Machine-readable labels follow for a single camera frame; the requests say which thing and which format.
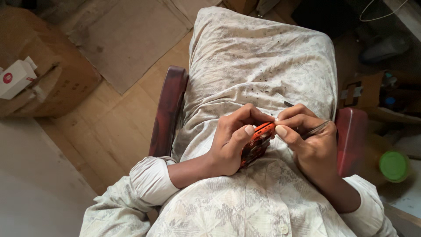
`patterned shirt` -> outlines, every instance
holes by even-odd
[[[248,102],[276,116],[289,101],[334,119],[337,101],[333,45],[317,31],[203,8],[189,54],[171,157],[146,157],[95,198],[81,236],[396,236],[373,185],[357,175],[345,178],[361,206],[339,215],[279,137],[248,168],[177,189],[167,165],[206,153],[220,116]],[[159,216],[151,226],[146,213],[154,208]]]

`smartphone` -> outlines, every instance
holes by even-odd
[[[251,141],[244,146],[241,152],[240,169],[247,167],[251,162],[264,155],[274,131],[275,124],[271,122],[264,123],[254,129]]]

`green container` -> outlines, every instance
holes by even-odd
[[[397,151],[385,152],[380,158],[379,167],[383,176],[393,183],[404,181],[410,173],[408,157]]]

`person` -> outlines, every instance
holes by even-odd
[[[338,176],[335,124],[300,137],[335,118],[325,34],[210,7],[197,15],[189,54],[171,157],[144,158],[96,197],[81,236],[396,236],[375,187]],[[266,121],[277,136],[238,170],[252,125]]]

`wire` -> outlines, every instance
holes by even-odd
[[[378,17],[378,18],[374,18],[374,19],[370,19],[370,20],[363,20],[363,19],[361,19],[361,17],[362,17],[362,14],[365,12],[365,10],[368,8],[368,6],[370,6],[373,2],[374,2],[374,0],[372,0],[365,8],[364,8],[364,10],[362,11],[362,13],[360,14],[360,21],[362,21],[362,22],[370,22],[370,21],[375,21],[375,20],[378,20],[378,19],[381,19],[381,18],[385,18],[385,17],[387,17],[387,16],[390,16],[390,15],[392,15],[392,14],[394,14],[395,12],[397,12],[397,10],[399,10],[406,2],[407,2],[408,0],[405,0],[405,2],[403,2],[396,10],[394,10],[392,13],[390,13],[390,14],[387,14],[387,15],[385,15],[385,16],[381,16],[381,17]]]

